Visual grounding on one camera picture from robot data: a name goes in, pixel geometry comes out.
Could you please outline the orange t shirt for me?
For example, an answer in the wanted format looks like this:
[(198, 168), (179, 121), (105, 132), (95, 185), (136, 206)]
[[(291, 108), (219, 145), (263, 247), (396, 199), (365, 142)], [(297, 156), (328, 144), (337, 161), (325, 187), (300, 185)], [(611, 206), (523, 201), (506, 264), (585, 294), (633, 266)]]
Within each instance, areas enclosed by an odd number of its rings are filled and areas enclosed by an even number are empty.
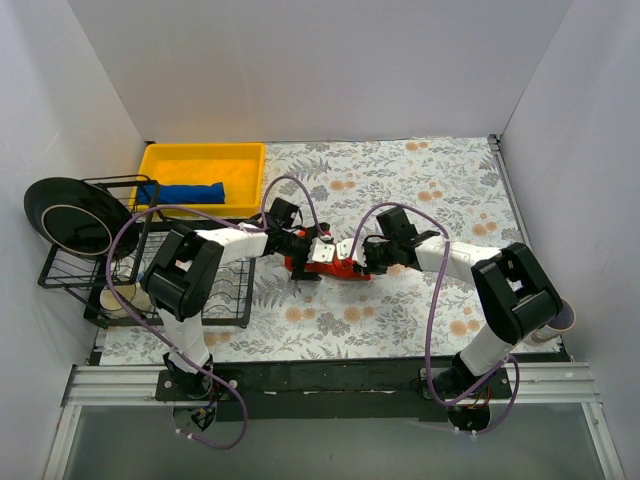
[[(291, 273), (291, 261), (289, 259), (284, 260), (285, 267)], [(335, 277), (342, 280), (363, 280), (369, 281), (371, 279), (370, 274), (364, 274), (360, 265), (347, 261), (340, 261), (335, 252), (333, 262), (331, 264), (311, 263), (307, 262), (307, 270), (316, 272), (322, 276)]]

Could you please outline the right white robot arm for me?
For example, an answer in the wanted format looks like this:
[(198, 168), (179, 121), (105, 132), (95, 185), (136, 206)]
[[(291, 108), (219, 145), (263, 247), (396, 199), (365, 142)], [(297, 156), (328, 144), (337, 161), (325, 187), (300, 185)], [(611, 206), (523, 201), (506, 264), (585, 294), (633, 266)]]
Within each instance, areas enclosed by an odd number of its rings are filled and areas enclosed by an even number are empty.
[(489, 377), (506, 362), (529, 334), (544, 327), (563, 311), (563, 301), (531, 249), (515, 242), (504, 248), (482, 247), (451, 239), (435, 219), (432, 229), (420, 232), (408, 218), (411, 207), (385, 202), (372, 207), (382, 232), (378, 241), (354, 237), (348, 257), (363, 271), (383, 274), (393, 265), (422, 273), (436, 273), (436, 285), (425, 338), (432, 338), (441, 284), (453, 278), (473, 286), (485, 324), (471, 342), (438, 375), (425, 365), (430, 397), (443, 406), (475, 397)]

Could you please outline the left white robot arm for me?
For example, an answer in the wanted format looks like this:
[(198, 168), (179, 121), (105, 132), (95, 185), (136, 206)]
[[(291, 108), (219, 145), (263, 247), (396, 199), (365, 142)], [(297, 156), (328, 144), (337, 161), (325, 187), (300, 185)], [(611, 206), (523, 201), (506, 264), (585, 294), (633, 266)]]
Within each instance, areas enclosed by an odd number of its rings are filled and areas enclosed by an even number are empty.
[(215, 381), (211, 353), (204, 339), (202, 314), (218, 269), (242, 259), (279, 254), (291, 259), (294, 280), (318, 281), (306, 270), (313, 237), (300, 237), (294, 220), (300, 208), (277, 198), (265, 217), (256, 216), (235, 227), (196, 231), (173, 228), (153, 258), (142, 289), (162, 320), (170, 343), (163, 360), (172, 383), (190, 399), (205, 398)]

